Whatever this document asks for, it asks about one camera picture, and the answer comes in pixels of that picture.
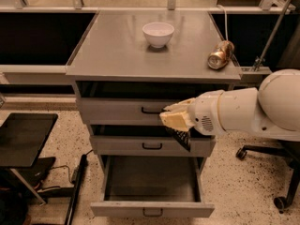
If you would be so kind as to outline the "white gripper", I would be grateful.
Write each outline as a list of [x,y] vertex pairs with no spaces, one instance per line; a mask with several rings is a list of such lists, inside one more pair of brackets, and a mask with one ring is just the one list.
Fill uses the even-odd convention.
[[[194,127],[203,135],[223,135],[225,130],[218,117],[218,99],[223,93],[223,90],[205,92],[196,98],[168,105],[159,117],[167,128],[188,132]],[[172,112],[186,109],[188,113]]]

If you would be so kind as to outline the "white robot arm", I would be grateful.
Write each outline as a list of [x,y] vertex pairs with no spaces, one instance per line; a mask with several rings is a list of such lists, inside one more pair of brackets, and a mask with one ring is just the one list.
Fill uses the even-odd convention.
[[205,92],[164,108],[163,125],[202,135],[244,131],[252,136],[300,141],[300,70],[268,75],[258,88]]

